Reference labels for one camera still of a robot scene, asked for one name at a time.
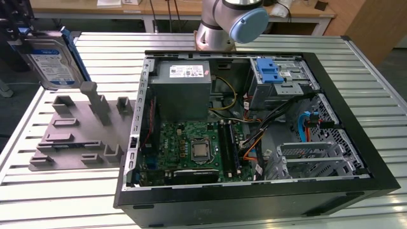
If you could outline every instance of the ram slot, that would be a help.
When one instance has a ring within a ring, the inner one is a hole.
[[[226,177],[233,177],[241,173],[238,148],[234,138],[234,130],[230,123],[219,122],[218,124],[221,157],[223,165],[223,173]]]

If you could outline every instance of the desk leg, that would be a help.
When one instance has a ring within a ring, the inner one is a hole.
[[[145,28],[146,32],[154,33],[154,16],[153,15],[143,15],[143,21],[145,21]]]
[[[326,29],[329,27],[331,18],[322,18],[315,26],[315,29],[313,31],[313,36],[323,36]]]

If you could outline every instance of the power supply label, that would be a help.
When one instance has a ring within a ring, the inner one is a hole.
[[[75,83],[73,73],[65,65],[65,59],[59,50],[34,50],[31,57],[38,65],[38,69],[51,83],[57,85],[71,85]]]
[[[170,67],[170,78],[205,77],[203,65],[173,65]]]

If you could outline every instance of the open computer tower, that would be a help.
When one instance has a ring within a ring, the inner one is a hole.
[[[399,184],[314,53],[146,53],[115,207],[141,227],[327,215]]]

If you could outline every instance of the cardboard box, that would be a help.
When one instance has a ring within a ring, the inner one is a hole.
[[[122,0],[123,4],[139,5],[142,0]]]

